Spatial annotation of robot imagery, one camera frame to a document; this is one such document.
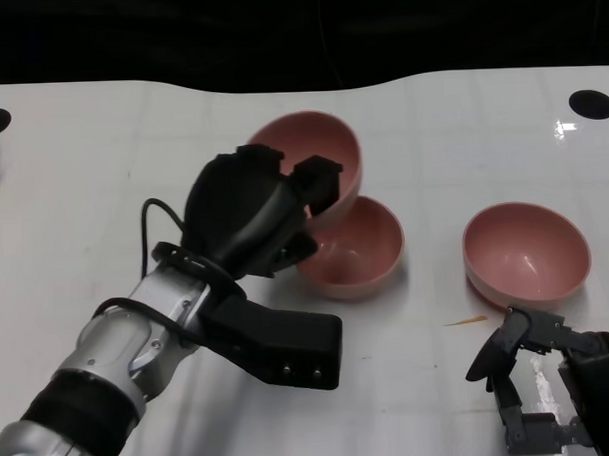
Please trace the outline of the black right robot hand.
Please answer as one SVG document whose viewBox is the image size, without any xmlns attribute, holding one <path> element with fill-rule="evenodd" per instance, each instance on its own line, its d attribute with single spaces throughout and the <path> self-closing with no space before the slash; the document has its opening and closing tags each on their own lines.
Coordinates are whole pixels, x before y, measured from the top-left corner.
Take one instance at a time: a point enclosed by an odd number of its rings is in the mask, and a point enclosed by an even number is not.
<svg viewBox="0 0 609 456">
<path fill-rule="evenodd" d="M 560 315 L 509 307 L 500 327 L 472 362 L 466 380 L 486 381 L 496 399 L 506 447 L 514 456 L 552 455 L 565 446 L 609 456 L 609 332 L 576 332 Z M 562 354 L 559 372 L 577 416 L 561 425 L 553 413 L 525 413 L 510 379 L 517 353 Z"/>
</svg>

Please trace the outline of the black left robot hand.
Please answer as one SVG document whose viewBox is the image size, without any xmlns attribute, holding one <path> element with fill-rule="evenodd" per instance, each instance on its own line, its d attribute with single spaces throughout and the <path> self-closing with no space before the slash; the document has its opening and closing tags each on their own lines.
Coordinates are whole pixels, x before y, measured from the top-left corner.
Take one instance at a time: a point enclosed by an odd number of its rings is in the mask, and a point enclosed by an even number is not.
<svg viewBox="0 0 609 456">
<path fill-rule="evenodd" d="M 338 202 L 342 165 L 317 155 L 286 175 L 283 159 L 260 144 L 208 162 L 186 199 L 181 246 L 235 280 L 271 277 L 313 256 L 307 219 Z"/>
</svg>

